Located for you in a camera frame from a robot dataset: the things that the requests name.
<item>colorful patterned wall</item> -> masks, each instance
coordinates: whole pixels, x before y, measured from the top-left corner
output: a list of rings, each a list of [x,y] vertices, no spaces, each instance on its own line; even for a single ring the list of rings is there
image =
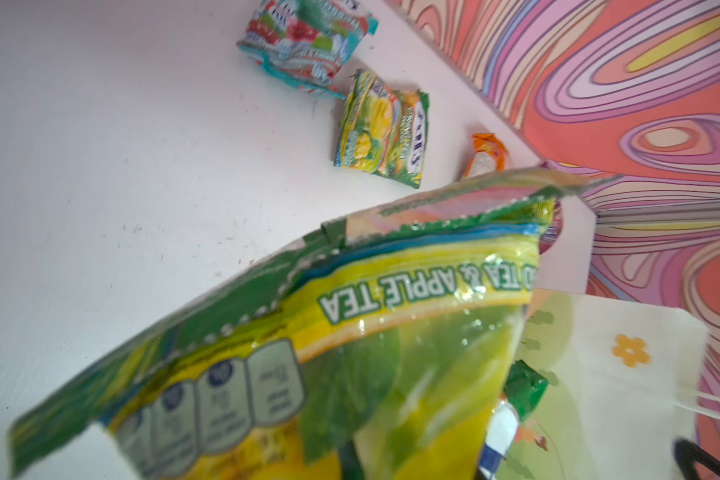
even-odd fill
[[[608,223],[590,293],[706,321],[700,389],[720,396],[720,0],[389,1],[553,166],[625,175],[586,197]],[[678,220],[709,202],[715,221]],[[720,458],[720,422],[698,429]]]

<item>white surface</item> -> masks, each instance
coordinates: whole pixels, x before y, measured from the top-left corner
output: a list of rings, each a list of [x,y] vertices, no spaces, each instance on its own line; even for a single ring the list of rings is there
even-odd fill
[[[0,0],[0,478],[10,421],[97,357],[321,221],[414,192],[332,166],[340,102],[234,48],[257,3]],[[367,4],[381,25],[356,59],[432,96],[423,189],[459,176],[479,131],[537,163],[389,7]],[[578,266],[543,285],[584,284],[594,216],[577,205],[566,228],[583,240],[554,248]],[[92,428],[25,477],[132,475]]]

